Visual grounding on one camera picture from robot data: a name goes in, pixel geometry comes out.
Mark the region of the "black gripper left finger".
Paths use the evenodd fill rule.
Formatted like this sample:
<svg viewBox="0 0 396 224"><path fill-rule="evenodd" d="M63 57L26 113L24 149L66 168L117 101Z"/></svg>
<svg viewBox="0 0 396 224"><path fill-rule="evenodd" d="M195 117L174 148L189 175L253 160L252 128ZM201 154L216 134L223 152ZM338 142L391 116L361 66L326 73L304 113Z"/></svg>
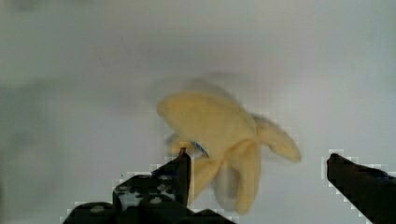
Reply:
<svg viewBox="0 0 396 224"><path fill-rule="evenodd" d="M210 209L191 211L190 182L191 157L182 148L151 174L135 175L117 185L110 203L78 205L62 224L235 224Z"/></svg>

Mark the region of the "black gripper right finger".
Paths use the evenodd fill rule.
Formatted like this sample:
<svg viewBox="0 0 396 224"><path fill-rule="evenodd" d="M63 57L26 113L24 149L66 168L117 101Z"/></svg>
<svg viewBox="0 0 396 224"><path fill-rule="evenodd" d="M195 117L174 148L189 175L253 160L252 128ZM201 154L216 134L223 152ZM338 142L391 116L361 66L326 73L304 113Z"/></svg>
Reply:
<svg viewBox="0 0 396 224"><path fill-rule="evenodd" d="M326 161L327 179L373 224L396 223L395 177L337 153Z"/></svg>

